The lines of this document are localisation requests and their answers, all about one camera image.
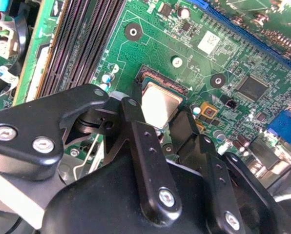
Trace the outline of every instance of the electrolytic capacitor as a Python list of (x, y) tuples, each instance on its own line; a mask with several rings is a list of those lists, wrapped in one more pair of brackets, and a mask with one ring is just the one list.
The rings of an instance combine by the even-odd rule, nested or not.
[(242, 136), (242, 135), (238, 135), (237, 136), (237, 139), (238, 139), (238, 141), (241, 143), (241, 145), (243, 145), (244, 147), (248, 147), (249, 146), (249, 140), (248, 139), (246, 139), (244, 136)]
[(233, 144), (233, 146), (234, 146), (234, 147), (235, 147), (239, 152), (241, 152), (241, 153), (244, 152), (245, 148), (244, 148), (243, 145), (240, 144), (239, 141), (234, 140), (234, 141), (232, 142), (232, 144)]

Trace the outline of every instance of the chip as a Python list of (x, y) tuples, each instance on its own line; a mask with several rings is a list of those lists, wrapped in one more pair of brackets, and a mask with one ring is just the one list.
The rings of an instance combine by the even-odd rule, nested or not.
[(191, 24), (189, 24), (188, 22), (185, 22), (185, 24), (183, 25), (183, 30), (187, 32), (189, 31), (190, 27), (191, 27)]
[(263, 82), (253, 77), (247, 77), (237, 90), (250, 101), (257, 101), (267, 89), (268, 86)]
[(160, 8), (159, 8), (159, 12), (163, 16), (168, 17), (170, 15), (171, 11), (172, 11), (171, 6), (162, 2), (162, 4), (160, 5)]
[(145, 121), (158, 129), (164, 128), (182, 101), (177, 94), (148, 82), (142, 92), (141, 108)]

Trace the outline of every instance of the motherboard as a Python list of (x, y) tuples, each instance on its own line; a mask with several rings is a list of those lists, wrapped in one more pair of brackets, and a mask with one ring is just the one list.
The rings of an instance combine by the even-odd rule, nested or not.
[[(257, 177), (281, 155), (279, 175), (291, 165), (291, 136), (278, 128), (291, 119), (284, 2), (43, 0), (16, 91), (0, 97), (0, 109), (92, 83), (137, 99), (169, 159), (177, 155), (168, 123), (189, 107), (219, 154), (236, 153)], [(277, 153), (270, 168), (253, 145)], [(65, 152), (92, 163), (102, 147), (91, 136)]]

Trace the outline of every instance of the green circuit board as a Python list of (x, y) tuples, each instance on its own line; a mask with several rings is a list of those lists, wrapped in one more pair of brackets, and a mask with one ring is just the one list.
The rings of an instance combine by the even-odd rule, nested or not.
[[(163, 2), (171, 8), (167, 17), (162, 14)], [(189, 19), (177, 17), (181, 7), (190, 10)], [(142, 29), (137, 41), (125, 34), (131, 23)], [(171, 63), (175, 56), (183, 61), (179, 68)], [(143, 65), (187, 87), (187, 104), (200, 106), (206, 101), (218, 110), (218, 126), (200, 121), (205, 127), (203, 133), (212, 137), (217, 147), (223, 142), (216, 141), (216, 130), (232, 140), (238, 134), (253, 139), (291, 105), (291, 71), (186, 1), (127, 1), (92, 83), (101, 84), (102, 76), (114, 72), (115, 67), (109, 91), (127, 92)], [(210, 84), (215, 74), (226, 78), (221, 88)], [(248, 77), (258, 82), (248, 82)], [(246, 89), (262, 93), (249, 100), (242, 94)], [(220, 100), (223, 95), (233, 98), (237, 108), (225, 106)]]
[(52, 49), (52, 41), (64, 7), (63, 3), (63, 0), (43, 0), (41, 3), (13, 105), (32, 101), (36, 97)]
[(291, 0), (207, 0), (234, 24), (291, 60)]

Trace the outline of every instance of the mounting hole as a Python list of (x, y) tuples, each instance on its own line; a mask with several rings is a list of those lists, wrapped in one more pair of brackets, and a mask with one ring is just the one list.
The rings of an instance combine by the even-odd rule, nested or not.
[(149, 133), (149, 132), (145, 132), (145, 136), (147, 137), (150, 137), (151, 136), (151, 133)]
[(129, 99), (128, 102), (133, 106), (137, 106), (137, 102), (133, 99)]
[(226, 184), (226, 181), (223, 178), (219, 178), (220, 182), (222, 182), (223, 184)]
[(129, 34), (134, 37), (134, 36), (137, 35), (137, 30), (135, 28), (132, 28), (132, 29), (129, 30)]
[(95, 94), (98, 95), (98, 96), (101, 96), (101, 97), (103, 96), (103, 92), (101, 90), (99, 90), (99, 89), (95, 90)]
[(216, 78), (216, 80), (215, 80), (215, 83), (216, 84), (220, 84), (222, 82), (222, 79), (220, 79), (220, 78)]
[(219, 170), (222, 170), (222, 169), (223, 169), (223, 167), (222, 167), (221, 165), (219, 165), (219, 164), (216, 164), (216, 167), (217, 167)]
[(103, 127), (106, 130), (111, 130), (114, 126), (114, 123), (112, 121), (107, 121), (104, 123)]
[(156, 149), (154, 149), (154, 148), (152, 148), (152, 147), (149, 149), (149, 151), (150, 151), (151, 153), (153, 153), (153, 154), (156, 153)]

